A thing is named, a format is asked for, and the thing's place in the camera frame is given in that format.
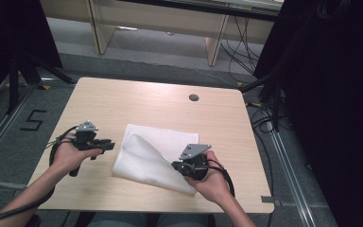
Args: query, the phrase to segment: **white cloth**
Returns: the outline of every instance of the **white cloth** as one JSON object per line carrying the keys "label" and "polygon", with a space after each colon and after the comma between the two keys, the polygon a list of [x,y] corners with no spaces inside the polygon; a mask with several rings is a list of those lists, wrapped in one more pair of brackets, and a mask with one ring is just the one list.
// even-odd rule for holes
{"label": "white cloth", "polygon": [[187,194],[196,189],[184,180],[171,163],[188,144],[197,144],[199,135],[128,124],[113,176],[126,178]]}

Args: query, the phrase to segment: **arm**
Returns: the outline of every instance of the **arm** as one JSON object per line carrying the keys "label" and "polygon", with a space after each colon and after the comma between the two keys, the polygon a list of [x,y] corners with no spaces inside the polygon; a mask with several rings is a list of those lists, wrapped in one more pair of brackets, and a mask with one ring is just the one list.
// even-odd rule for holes
{"label": "arm", "polygon": [[[80,152],[71,143],[62,143],[55,154],[55,161],[41,177],[32,183],[18,197],[5,206],[0,213],[13,210],[39,200],[48,194],[55,185],[71,170],[77,168],[88,157],[98,156],[101,149],[90,149]],[[18,215],[0,220],[0,226],[26,226],[28,220],[38,207]]]}
{"label": "arm", "polygon": [[[213,151],[204,152],[208,160],[217,161]],[[209,162],[211,166],[217,166],[214,162]],[[195,181],[192,178],[185,177],[185,180],[208,201],[216,203],[226,215],[231,219],[233,226],[236,227],[254,227],[250,217],[244,212],[238,201],[232,196],[223,175],[214,169],[209,169],[207,176],[203,181]]]}

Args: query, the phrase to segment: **forearm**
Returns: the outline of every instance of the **forearm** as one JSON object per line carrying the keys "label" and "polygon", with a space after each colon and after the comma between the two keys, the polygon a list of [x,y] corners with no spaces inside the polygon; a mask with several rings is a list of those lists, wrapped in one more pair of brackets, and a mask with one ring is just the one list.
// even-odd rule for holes
{"label": "forearm", "polygon": [[225,198],[217,204],[232,221],[234,227],[255,227],[255,224],[234,197]]}
{"label": "forearm", "polygon": [[[18,197],[0,210],[0,213],[22,207],[41,199],[46,196],[65,175],[66,173],[59,168],[51,166]],[[4,218],[0,220],[0,226],[25,226],[37,208],[38,207],[35,207],[18,215]]]}

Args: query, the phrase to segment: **wooden table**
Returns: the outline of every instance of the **wooden table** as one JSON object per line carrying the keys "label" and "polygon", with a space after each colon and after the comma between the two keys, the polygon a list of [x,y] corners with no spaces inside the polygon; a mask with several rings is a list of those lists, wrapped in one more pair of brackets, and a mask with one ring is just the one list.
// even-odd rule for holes
{"label": "wooden table", "polygon": [[[191,101],[190,95],[199,96]],[[66,176],[42,209],[133,212],[219,213],[200,193],[188,196],[112,176],[126,126],[131,124],[197,132],[211,144],[230,173],[236,198],[247,213],[270,213],[268,183],[250,120],[237,90],[115,79],[83,78],[71,95],[49,141],[73,126],[91,120],[98,139],[116,142],[112,151],[86,160],[76,178]],[[50,148],[38,163],[33,182],[48,168]]]}
{"label": "wooden table", "polygon": [[[278,1],[268,0],[195,0],[176,1],[176,4],[172,4],[174,1],[138,2],[41,0],[43,11],[47,17],[90,23],[96,54],[105,53],[116,26],[129,26],[205,37],[209,65],[216,63],[220,41],[240,41],[240,32],[244,30],[247,30],[245,42],[264,44],[273,27],[272,21],[282,6]],[[185,6],[190,5],[190,9],[180,9],[180,6],[176,6],[178,3],[183,3]],[[191,5],[196,3],[207,6],[208,10],[213,6],[227,7],[231,11],[246,9],[248,14],[252,12],[252,9],[255,9],[255,11],[262,10],[267,18],[271,12],[275,17],[269,16],[272,18],[271,21],[255,19],[254,17],[250,18],[246,24],[248,15],[244,13],[243,17],[237,19],[237,27],[235,19],[229,20],[228,15],[193,10],[194,7]]]}

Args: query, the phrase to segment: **wrist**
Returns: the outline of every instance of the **wrist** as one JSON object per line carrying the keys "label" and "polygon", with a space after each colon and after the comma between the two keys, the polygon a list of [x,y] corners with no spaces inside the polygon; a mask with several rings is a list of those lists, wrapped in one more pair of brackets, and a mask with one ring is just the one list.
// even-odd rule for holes
{"label": "wrist", "polygon": [[235,198],[232,196],[232,194],[224,193],[221,196],[218,196],[216,198],[215,203],[220,207],[224,207],[224,206],[227,206],[228,204],[232,203],[233,200],[235,200]]}
{"label": "wrist", "polygon": [[55,163],[52,166],[50,166],[46,170],[46,172],[49,175],[51,175],[51,176],[53,176],[55,178],[60,178],[60,179],[62,179],[63,177],[65,177],[69,173],[69,171],[66,169],[66,167],[61,166],[61,165],[55,165]]}

